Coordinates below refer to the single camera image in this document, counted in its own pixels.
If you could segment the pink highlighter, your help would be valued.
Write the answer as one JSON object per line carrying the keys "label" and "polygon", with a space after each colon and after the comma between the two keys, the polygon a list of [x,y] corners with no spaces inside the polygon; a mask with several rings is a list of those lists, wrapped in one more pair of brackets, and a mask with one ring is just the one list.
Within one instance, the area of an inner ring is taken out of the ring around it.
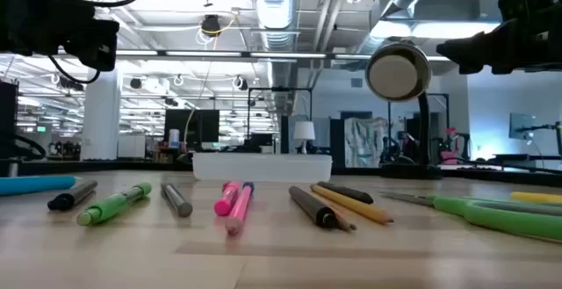
{"label": "pink highlighter", "polygon": [[223,184],[222,195],[215,202],[213,210],[218,216],[227,216],[238,199],[241,181],[232,180]]}

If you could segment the blue marker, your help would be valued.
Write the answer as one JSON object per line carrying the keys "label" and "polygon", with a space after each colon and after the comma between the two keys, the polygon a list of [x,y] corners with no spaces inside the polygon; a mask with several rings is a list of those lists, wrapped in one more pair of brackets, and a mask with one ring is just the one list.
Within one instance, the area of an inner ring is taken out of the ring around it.
{"label": "blue marker", "polygon": [[72,176],[1,177],[0,196],[63,190],[72,187],[75,183],[76,178]]}

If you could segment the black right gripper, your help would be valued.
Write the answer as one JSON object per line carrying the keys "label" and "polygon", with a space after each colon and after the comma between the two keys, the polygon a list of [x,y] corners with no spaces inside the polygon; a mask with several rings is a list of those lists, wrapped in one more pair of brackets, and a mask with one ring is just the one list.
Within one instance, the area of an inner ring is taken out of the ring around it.
{"label": "black right gripper", "polygon": [[[436,51],[458,65],[461,75],[485,66],[494,75],[515,69],[562,71],[562,0],[499,0],[501,25],[472,37],[446,40]],[[492,64],[499,40],[498,68]]]}

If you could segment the yellow pencil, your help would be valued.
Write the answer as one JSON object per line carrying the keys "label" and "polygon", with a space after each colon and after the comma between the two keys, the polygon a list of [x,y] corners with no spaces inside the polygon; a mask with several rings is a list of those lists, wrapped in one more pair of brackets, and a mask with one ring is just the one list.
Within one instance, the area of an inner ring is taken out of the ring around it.
{"label": "yellow pencil", "polygon": [[335,202],[336,204],[348,208],[349,210],[364,216],[365,218],[375,221],[379,224],[386,225],[394,223],[394,219],[383,209],[365,204],[364,202],[346,197],[341,193],[330,191],[329,189],[323,188],[318,184],[312,184],[310,186],[311,191],[320,194],[325,199]]}

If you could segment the black computer monitor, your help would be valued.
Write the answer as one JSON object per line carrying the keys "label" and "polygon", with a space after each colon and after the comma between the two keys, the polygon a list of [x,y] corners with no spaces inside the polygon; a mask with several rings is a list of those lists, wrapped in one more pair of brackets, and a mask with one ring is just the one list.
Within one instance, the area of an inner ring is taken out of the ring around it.
{"label": "black computer monitor", "polygon": [[164,140],[168,142],[169,130],[180,131],[180,142],[189,148],[200,147],[202,143],[219,141],[220,112],[218,110],[173,109],[165,112]]}

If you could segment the green pen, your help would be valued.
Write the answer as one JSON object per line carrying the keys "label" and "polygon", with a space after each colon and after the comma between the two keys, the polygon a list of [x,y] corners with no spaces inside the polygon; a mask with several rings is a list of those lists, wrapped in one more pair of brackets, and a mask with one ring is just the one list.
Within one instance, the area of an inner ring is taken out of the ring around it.
{"label": "green pen", "polygon": [[112,194],[79,213],[76,222],[79,226],[86,227],[110,220],[124,212],[136,201],[144,199],[151,191],[150,183],[140,183],[126,191]]}

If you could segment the yellow highlighter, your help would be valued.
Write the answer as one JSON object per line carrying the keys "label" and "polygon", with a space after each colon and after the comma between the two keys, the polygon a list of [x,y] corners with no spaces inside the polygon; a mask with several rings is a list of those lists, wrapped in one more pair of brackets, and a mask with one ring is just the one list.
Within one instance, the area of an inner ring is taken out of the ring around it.
{"label": "yellow highlighter", "polygon": [[562,195],[556,194],[513,191],[510,198],[524,202],[562,204]]}

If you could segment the clear plastic supply box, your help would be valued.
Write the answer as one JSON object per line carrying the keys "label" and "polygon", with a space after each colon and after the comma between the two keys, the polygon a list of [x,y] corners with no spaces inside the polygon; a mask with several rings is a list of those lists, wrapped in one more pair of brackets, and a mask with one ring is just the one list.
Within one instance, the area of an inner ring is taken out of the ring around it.
{"label": "clear plastic supply box", "polygon": [[330,155],[196,153],[194,176],[201,180],[317,183],[331,177]]}

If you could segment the grey pen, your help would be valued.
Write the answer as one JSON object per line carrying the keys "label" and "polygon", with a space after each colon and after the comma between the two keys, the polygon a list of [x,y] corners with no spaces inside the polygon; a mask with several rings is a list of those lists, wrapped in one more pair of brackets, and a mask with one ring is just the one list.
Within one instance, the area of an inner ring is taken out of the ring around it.
{"label": "grey pen", "polygon": [[188,218],[191,216],[193,211],[191,203],[173,184],[161,184],[161,192],[162,196],[172,205],[178,217]]}

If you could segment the black desk lamp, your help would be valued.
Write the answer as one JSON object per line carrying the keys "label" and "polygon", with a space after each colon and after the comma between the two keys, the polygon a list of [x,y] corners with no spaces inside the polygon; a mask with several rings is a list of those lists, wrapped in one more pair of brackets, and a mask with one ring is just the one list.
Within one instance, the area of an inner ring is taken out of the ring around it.
{"label": "black desk lamp", "polygon": [[396,41],[378,49],[365,69],[365,82],[373,94],[388,102],[416,99],[420,112],[418,160],[411,163],[386,163],[381,176],[389,178],[437,180],[441,171],[430,163],[430,112],[427,88],[431,68],[427,56],[409,41]]}

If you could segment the pink pencil with blue eraser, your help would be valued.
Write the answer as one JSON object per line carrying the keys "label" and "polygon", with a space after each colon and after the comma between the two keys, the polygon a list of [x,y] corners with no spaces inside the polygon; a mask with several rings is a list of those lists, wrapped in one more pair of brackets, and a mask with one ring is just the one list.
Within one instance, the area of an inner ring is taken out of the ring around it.
{"label": "pink pencil with blue eraser", "polygon": [[252,182],[243,184],[241,193],[225,222],[225,228],[229,235],[236,235],[241,231],[254,189],[255,186]]}

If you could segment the black pen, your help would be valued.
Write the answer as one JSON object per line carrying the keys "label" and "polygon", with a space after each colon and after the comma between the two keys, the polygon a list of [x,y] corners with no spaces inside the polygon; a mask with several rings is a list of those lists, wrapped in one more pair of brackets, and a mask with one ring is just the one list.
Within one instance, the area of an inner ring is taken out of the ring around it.
{"label": "black pen", "polygon": [[320,228],[339,227],[335,212],[317,198],[296,185],[291,186],[288,192],[292,200],[297,203],[316,226]]}
{"label": "black pen", "polygon": [[97,187],[96,180],[84,181],[47,202],[50,211],[68,211],[90,196]]}
{"label": "black pen", "polygon": [[342,194],[346,197],[349,197],[351,199],[363,202],[363,203],[368,204],[368,205],[372,205],[374,203],[374,200],[373,200],[372,196],[369,195],[366,192],[363,192],[363,191],[358,191],[358,190],[355,190],[355,189],[351,189],[351,188],[348,188],[348,187],[335,185],[335,184],[331,184],[331,183],[327,183],[327,182],[318,182],[317,185],[320,186],[320,187],[323,187],[325,189],[328,189],[330,191],[340,193],[340,194]]}

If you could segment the long ceiling light strip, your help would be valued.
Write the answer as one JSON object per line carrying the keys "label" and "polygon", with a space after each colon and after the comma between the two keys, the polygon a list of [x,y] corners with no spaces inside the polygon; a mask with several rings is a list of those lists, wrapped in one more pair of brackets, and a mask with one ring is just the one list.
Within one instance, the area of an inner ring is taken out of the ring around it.
{"label": "long ceiling light strip", "polygon": [[369,54],[333,54],[333,53],[295,53],[295,52],[250,52],[220,50],[118,50],[117,56],[159,56],[159,57],[217,57],[217,58],[271,58],[271,59],[337,59],[367,60]]}

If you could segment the green scissors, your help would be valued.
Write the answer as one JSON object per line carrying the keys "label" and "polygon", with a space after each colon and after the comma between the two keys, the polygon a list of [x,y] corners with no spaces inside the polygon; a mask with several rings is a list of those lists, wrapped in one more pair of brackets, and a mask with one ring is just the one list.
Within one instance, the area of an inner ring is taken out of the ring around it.
{"label": "green scissors", "polygon": [[427,206],[482,228],[562,242],[562,205],[381,191],[381,197]]}

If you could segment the monitor on black arm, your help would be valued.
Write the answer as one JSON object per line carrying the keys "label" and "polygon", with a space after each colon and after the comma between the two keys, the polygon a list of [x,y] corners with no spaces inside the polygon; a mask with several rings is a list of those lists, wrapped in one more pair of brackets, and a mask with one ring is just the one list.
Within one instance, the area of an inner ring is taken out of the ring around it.
{"label": "monitor on black arm", "polygon": [[532,115],[512,112],[509,115],[508,137],[516,140],[531,140],[534,122],[535,117]]}

